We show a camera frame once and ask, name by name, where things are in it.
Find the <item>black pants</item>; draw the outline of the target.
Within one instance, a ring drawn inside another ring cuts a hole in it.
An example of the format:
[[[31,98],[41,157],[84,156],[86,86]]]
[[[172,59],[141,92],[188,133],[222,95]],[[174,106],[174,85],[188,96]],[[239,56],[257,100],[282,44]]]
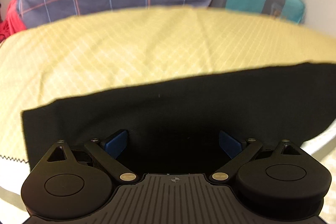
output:
[[[58,99],[22,112],[31,168],[57,140],[80,145],[119,129],[158,136],[218,128],[273,148],[300,145],[335,120],[335,65],[302,63],[187,77]]]

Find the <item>yellow patterned bed cover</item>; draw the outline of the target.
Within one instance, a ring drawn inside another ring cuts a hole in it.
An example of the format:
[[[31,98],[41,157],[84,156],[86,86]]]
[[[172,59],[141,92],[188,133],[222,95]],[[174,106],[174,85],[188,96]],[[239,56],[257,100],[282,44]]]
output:
[[[27,160],[21,112],[57,98],[305,61],[333,63],[335,38],[226,9],[122,9],[21,31],[1,43],[1,155]]]

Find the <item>magenta clothes pile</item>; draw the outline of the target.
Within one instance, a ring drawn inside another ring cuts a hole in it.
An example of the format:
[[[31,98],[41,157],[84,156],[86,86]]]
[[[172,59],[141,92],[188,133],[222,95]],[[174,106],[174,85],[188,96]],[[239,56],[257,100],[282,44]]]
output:
[[[6,17],[4,20],[1,20],[0,42],[26,29],[25,24],[17,12],[17,0],[11,0],[7,8]]]

